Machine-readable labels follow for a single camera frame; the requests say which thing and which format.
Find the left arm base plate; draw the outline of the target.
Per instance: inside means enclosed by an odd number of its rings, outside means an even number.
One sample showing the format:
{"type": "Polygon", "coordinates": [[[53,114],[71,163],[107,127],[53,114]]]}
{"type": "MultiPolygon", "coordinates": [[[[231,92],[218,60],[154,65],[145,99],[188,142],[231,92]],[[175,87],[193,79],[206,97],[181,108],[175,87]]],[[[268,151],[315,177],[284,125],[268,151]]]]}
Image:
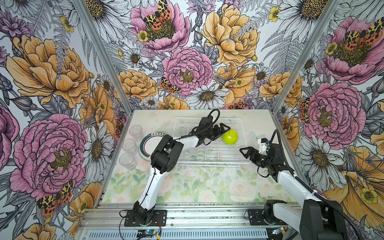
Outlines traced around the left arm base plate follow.
{"type": "Polygon", "coordinates": [[[167,222],[167,210],[153,210],[140,212],[127,211],[124,217],[125,227],[164,227],[167,222]]]}

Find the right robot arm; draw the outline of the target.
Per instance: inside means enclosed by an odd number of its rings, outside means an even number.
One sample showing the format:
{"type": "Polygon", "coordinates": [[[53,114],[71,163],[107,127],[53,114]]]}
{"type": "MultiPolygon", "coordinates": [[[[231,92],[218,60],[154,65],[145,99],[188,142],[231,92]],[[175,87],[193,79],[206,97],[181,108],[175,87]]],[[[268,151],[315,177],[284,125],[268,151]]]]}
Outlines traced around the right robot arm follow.
{"type": "Polygon", "coordinates": [[[342,207],[321,196],[295,175],[278,144],[260,143],[259,150],[253,147],[240,149],[247,160],[272,177],[301,207],[296,209],[283,200],[268,200],[263,210],[249,210],[251,224],[286,224],[301,235],[303,240],[348,239],[346,217],[342,207]]]}

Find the red green rimmed plate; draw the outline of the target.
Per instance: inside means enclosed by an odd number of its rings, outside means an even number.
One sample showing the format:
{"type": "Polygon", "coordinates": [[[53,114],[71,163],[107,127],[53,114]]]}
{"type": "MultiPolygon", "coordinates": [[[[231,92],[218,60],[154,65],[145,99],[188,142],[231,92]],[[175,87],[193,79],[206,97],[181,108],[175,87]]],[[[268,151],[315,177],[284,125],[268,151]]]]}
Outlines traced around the red green rimmed plate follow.
{"type": "Polygon", "coordinates": [[[166,134],[163,132],[154,132],[145,136],[139,145],[140,157],[143,160],[150,162],[151,154],[165,135],[166,134]]]}

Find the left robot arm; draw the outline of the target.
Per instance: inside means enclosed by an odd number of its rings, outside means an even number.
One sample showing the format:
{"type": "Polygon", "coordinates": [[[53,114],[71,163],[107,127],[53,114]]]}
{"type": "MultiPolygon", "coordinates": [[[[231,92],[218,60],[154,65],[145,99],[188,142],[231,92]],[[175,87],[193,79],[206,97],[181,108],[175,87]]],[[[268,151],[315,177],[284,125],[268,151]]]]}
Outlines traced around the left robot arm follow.
{"type": "Polygon", "coordinates": [[[181,137],[164,135],[151,154],[151,170],[146,188],[134,204],[133,220],[141,225],[148,225],[153,218],[157,197],[163,181],[175,168],[183,150],[194,149],[205,143],[215,141],[231,128],[223,123],[216,124],[213,116],[201,118],[199,125],[189,134],[181,137]]]}

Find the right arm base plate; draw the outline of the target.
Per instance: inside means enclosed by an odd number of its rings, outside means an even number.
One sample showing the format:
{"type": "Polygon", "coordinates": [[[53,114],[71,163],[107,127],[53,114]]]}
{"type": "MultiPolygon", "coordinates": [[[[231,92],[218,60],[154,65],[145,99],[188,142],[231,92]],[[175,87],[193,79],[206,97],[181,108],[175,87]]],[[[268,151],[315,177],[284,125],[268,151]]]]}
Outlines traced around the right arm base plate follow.
{"type": "Polygon", "coordinates": [[[248,209],[246,213],[249,224],[251,226],[264,226],[267,225],[264,218],[264,210],[262,209],[248,209]]]}

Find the white wire dish rack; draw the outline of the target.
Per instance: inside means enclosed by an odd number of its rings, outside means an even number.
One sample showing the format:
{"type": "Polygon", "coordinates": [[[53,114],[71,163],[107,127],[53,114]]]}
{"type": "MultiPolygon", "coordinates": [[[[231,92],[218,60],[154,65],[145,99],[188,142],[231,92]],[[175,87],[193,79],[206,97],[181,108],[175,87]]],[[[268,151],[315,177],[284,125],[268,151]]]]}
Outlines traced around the white wire dish rack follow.
{"type": "Polygon", "coordinates": [[[205,139],[204,143],[194,149],[183,149],[178,160],[178,165],[207,166],[207,167],[237,167],[249,164],[240,149],[247,146],[242,120],[235,117],[222,118],[218,121],[238,134],[238,140],[233,145],[226,144],[222,137],[211,141],[205,139]]]}

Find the green plastic bowl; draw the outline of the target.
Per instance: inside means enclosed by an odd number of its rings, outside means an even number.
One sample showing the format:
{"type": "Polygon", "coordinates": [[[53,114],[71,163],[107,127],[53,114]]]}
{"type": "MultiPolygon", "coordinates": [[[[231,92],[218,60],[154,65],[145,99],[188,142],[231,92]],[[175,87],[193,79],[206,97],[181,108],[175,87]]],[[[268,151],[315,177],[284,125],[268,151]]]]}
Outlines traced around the green plastic bowl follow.
{"type": "Polygon", "coordinates": [[[222,140],[227,145],[234,145],[239,139],[238,133],[235,130],[228,130],[222,135],[222,140]]]}

